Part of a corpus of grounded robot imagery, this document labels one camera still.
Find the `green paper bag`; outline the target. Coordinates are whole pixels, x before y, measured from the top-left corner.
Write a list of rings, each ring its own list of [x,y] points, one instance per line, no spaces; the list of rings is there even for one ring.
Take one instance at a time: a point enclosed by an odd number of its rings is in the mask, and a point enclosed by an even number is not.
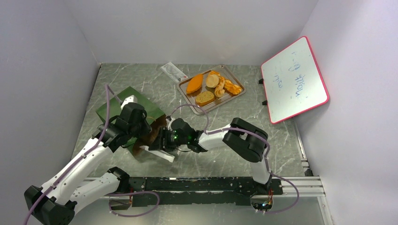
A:
[[[143,95],[141,92],[135,90],[132,87],[127,87],[123,91],[119,92],[117,96],[121,100],[125,100],[126,98],[134,95],[137,98],[138,104],[142,105],[146,112],[147,115],[149,116],[147,122],[149,125],[152,127],[152,132],[142,138],[140,138],[138,141],[136,139],[132,138],[125,145],[123,145],[123,148],[127,148],[128,151],[134,156],[138,156],[143,149],[140,148],[140,146],[149,146],[150,141],[153,141],[151,138],[155,138],[155,136],[158,133],[158,128],[162,125],[166,124],[166,115],[164,111],[162,111],[155,103],[151,102],[148,98],[146,98],[145,95]],[[100,119],[105,122],[106,119],[106,109],[107,109],[107,104],[105,103],[104,105],[100,106],[96,110],[96,114],[100,117]],[[110,119],[116,115],[119,115],[120,112],[122,111],[121,109],[121,104],[116,100],[116,98],[111,98],[110,99]]]

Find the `round seeded fake bread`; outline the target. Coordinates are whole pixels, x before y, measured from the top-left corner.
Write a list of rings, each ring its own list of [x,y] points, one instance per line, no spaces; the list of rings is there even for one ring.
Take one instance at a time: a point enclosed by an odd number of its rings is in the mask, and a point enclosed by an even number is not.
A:
[[[213,101],[215,101],[215,95],[210,91],[201,92],[195,98],[195,103],[198,106],[205,106]]]

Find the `smooth orange fake loaf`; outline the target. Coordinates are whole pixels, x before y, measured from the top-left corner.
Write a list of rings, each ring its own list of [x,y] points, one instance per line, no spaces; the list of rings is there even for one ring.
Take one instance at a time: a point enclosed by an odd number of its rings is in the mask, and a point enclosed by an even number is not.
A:
[[[197,74],[196,76],[194,76],[188,82],[188,85],[186,88],[186,93],[191,94],[191,93],[198,91],[202,86],[202,82],[203,82],[203,74]]]

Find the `metal baking tray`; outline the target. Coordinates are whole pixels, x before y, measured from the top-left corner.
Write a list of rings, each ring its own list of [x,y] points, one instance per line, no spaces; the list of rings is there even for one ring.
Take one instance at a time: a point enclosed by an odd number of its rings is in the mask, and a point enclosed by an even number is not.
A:
[[[218,65],[177,84],[177,89],[195,114],[209,112],[246,92],[226,65]]]

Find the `pale round fake bun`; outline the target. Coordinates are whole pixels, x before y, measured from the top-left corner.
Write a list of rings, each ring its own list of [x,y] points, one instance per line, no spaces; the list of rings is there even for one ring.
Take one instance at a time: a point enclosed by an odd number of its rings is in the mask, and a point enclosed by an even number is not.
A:
[[[209,74],[206,78],[206,86],[215,88],[219,84],[219,76],[216,74]]]

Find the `braided orange fake bread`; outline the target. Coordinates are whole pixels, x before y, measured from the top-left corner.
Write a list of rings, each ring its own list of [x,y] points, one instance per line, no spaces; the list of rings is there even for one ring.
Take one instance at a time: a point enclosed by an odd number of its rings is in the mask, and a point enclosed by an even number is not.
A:
[[[225,79],[225,86],[224,86],[225,91],[227,91],[233,95],[237,95],[242,92],[243,89],[239,85],[234,84],[231,80],[226,79],[225,77],[221,76],[221,74],[219,72],[211,70],[210,74],[216,74],[219,77],[222,77]]]

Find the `pale croissant fake bread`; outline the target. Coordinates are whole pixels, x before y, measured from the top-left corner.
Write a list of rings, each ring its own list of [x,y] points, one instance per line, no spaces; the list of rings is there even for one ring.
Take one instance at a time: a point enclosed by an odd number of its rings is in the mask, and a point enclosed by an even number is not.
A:
[[[214,90],[214,95],[216,97],[221,98],[223,96],[223,94],[225,93],[224,86],[225,86],[225,79],[219,77],[219,83],[217,84]]]

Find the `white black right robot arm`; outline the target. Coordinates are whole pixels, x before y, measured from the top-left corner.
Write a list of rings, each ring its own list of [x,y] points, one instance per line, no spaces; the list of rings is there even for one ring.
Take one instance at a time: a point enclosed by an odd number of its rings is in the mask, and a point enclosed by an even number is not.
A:
[[[241,118],[234,118],[230,124],[210,131],[195,130],[181,118],[168,116],[166,122],[167,126],[160,128],[154,142],[146,147],[147,151],[164,156],[182,145],[195,153],[226,147],[250,162],[253,188],[258,194],[270,190],[272,175],[266,163],[269,148],[265,131]]]

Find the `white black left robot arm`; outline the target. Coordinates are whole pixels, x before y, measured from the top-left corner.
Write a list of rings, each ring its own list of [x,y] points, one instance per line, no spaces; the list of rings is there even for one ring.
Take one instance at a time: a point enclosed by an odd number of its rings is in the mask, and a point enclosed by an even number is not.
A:
[[[24,192],[30,216],[44,225],[67,225],[84,207],[107,194],[123,195],[130,191],[130,176],[118,167],[89,184],[80,183],[106,157],[131,138],[151,132],[144,107],[133,101],[121,105],[121,112],[106,117],[83,149],[60,172],[40,187],[30,186]]]

